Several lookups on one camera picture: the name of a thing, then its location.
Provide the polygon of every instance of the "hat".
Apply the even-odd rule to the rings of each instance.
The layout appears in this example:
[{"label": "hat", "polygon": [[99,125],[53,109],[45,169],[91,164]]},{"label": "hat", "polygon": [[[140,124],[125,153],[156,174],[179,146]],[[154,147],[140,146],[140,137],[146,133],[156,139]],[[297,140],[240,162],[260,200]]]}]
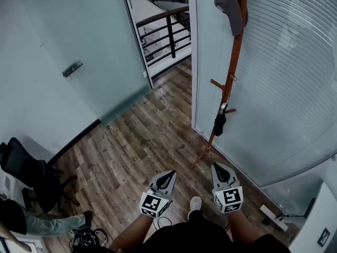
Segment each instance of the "hat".
[{"label": "hat", "polygon": [[239,35],[243,30],[240,5],[237,0],[214,0],[215,6],[225,13],[230,21],[233,36]]}]

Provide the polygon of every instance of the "black picture frame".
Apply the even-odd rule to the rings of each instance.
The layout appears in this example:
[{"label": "black picture frame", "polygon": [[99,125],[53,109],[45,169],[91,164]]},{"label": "black picture frame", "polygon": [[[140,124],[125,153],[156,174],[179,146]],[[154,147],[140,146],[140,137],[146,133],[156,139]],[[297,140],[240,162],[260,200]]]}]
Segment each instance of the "black picture frame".
[{"label": "black picture frame", "polygon": [[317,241],[321,247],[323,247],[330,236],[330,232],[325,228],[320,236],[320,239]]}]

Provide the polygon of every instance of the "sneaker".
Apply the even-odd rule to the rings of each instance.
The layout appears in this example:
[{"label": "sneaker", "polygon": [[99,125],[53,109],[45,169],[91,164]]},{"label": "sneaker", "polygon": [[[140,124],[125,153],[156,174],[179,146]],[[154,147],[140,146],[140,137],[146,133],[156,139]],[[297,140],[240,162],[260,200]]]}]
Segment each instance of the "sneaker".
[{"label": "sneaker", "polygon": [[201,209],[201,203],[202,203],[202,201],[201,201],[201,198],[199,196],[194,196],[191,199],[191,202],[190,202],[190,212],[187,215],[187,219],[188,220],[190,219],[191,212],[193,212],[194,210],[200,210]]},{"label": "sneaker", "polygon": [[91,221],[93,220],[94,217],[94,213],[92,211],[86,211],[83,213],[84,217],[85,217],[85,223],[82,226],[79,226],[78,228],[76,228],[77,230],[79,229],[90,229],[91,228]]}]

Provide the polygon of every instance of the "white shoe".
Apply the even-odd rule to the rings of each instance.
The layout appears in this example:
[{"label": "white shoe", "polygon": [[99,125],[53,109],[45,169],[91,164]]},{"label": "white shoe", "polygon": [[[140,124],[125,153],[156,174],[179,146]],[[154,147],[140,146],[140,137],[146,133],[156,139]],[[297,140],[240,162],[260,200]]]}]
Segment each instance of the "white shoe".
[{"label": "white shoe", "polygon": [[194,210],[200,210],[201,209],[201,204],[202,204],[202,201],[201,201],[201,198],[199,196],[194,196],[191,199],[191,202],[190,202],[190,212],[187,215],[187,219],[188,220],[190,219],[191,212],[193,212]]}]

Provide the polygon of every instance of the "black shoe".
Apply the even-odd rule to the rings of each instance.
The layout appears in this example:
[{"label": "black shoe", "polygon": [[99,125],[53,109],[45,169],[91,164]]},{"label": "black shoe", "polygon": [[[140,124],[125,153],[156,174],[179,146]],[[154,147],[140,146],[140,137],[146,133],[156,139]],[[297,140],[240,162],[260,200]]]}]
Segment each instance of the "black shoe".
[{"label": "black shoe", "polygon": [[79,229],[89,230],[91,228],[91,221],[93,220],[94,213],[92,211],[86,211],[86,212],[83,213],[83,215],[85,217],[85,224],[78,227],[77,230],[79,230]]}]

